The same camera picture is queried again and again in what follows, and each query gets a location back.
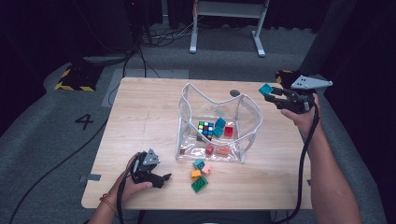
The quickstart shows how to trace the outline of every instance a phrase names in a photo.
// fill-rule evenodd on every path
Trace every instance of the hand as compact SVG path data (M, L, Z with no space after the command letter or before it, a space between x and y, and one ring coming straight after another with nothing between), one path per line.
M316 93L314 93L314 97L315 97L315 104L317 104L317 106L318 106L319 116L320 116L320 106L319 106L318 95ZM282 115L284 115L286 118L293 120L294 124L298 127L298 129L300 130L301 134L304 137L308 136L309 130L311 129L312 122L313 122L314 116L315 116L315 108L314 107L312 107L311 110L308 111L307 113L303 113L303 114L296 114L296 113L289 111L288 109L281 109L280 113L282 113ZM317 126L317 129L321 129L320 121Z
M132 198L132 195L134 195L135 193L144 190L144 189L150 189L152 188L152 183L151 182L143 182L143 183L139 183L136 184L134 183L134 181L132 180L132 178L130 177L131 173L129 172L128 168L131 165L132 161L134 160L134 156L132 156L132 158L128 161L128 164L125 168L125 171L122 172L119 176L119 178L117 178L116 182L114 183L113 187L111 188L110 195L115 195L117 196L117 191L119 189L119 185L120 182L122 181L122 179L125 176L125 173L128 174L128 177L125 180L125 188L124 191L122 193L122 202L126 202L128 200L130 200Z

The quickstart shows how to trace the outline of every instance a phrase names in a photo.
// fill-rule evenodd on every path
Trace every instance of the bracelet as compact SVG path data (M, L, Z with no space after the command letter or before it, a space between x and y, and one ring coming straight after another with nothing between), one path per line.
M117 213L117 208L116 208L116 206L114 206L112 203L110 203L110 202L108 202L108 201L106 200L106 197L107 197L109 194L110 194L110 193L104 194L104 195L99 199L99 201L104 202L104 203L107 203L107 205L111 208L111 210L113 210L113 212Z

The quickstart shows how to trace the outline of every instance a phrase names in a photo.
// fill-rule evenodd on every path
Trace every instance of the wooden table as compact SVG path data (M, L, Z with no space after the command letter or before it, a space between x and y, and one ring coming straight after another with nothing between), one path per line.
M192 160L176 160L178 101L192 83L214 101L231 98L230 90L250 96L262 109L264 121L247 152L245 163L208 161L208 185L198 193L191 187ZM96 208L128 160L138 151L154 149L161 160L153 173L172 173L161 189L137 193L129 209L293 209L297 202L298 167L303 141L296 126L264 101L259 82L126 77L113 105L82 205ZM311 209L310 161L304 164L302 209Z

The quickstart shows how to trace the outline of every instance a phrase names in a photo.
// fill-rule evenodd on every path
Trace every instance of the teal block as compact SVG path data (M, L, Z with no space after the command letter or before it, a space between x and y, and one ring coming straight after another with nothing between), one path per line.
M273 89L270 85L268 85L268 83L265 83L265 85L263 85L263 86L259 89L259 92L260 92L262 95L268 95L268 94L270 94L273 90L274 90L274 89Z
M219 127L219 128L224 128L225 126L225 120L222 118L219 118L218 121L216 121L215 123L215 127Z
M194 191L197 193L207 185L207 180L203 177L200 176L195 182L191 184L192 188Z
M204 168L205 166L205 162L202 159L198 159L192 165L194 166L195 169L202 170L202 168Z
M213 135L215 135L216 137L220 137L223 132L224 131L221 128L216 127L215 130L213 130Z

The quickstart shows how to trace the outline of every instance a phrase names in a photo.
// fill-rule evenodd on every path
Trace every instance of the metal stand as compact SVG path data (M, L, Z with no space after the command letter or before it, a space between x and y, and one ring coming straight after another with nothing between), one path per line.
M265 56L262 42L260 41L260 32L262 31L262 24L264 22L265 14L270 0L266 0L264 4L240 4L240 3L223 3L223 2L206 2L200 1L198 3L198 15L203 16L222 16L222 17L238 17L238 18L252 18L259 19L257 30L252 31L254 43L260 57ZM197 16L193 17L193 27L191 35L190 53L197 51Z

